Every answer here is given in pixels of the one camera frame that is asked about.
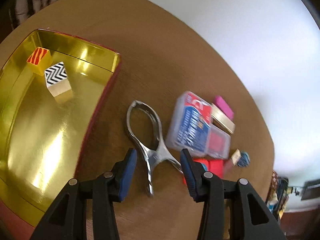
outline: zigzag pattern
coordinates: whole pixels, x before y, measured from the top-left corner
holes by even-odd
[[[52,86],[68,77],[63,62],[57,63],[56,65],[47,68],[44,71],[44,76],[47,87]]]

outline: pink eraser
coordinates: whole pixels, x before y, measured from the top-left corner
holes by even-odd
[[[222,96],[216,96],[213,102],[231,121],[233,120],[233,111],[223,100]]]

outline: gold tray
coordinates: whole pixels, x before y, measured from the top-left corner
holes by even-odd
[[[44,76],[26,60],[36,47],[63,61],[70,98],[50,94]],[[103,98],[119,68],[120,55],[63,33],[35,30],[0,71],[0,199],[36,226],[53,199],[74,177]]]

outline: white wall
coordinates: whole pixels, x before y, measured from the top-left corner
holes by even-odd
[[[279,175],[297,186],[320,178],[320,31],[301,0],[150,1],[198,32],[236,72],[270,130]],[[288,207],[316,204],[320,198]]]

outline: small wooden block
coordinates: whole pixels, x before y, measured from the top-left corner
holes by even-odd
[[[43,76],[44,70],[52,64],[52,57],[48,49],[37,47],[27,59],[27,65],[31,71]]]
[[[67,101],[70,101],[72,98],[73,98],[73,92],[71,89],[69,89],[68,91],[63,92],[62,94],[59,94],[56,97],[54,97],[54,100],[56,100],[58,104],[63,104]]]
[[[54,97],[71,89],[63,62],[47,68],[44,76],[47,88]]]
[[[241,158],[241,153],[240,153],[239,149],[236,149],[236,151],[231,156],[231,161],[232,161],[233,166],[237,165],[240,158]]]

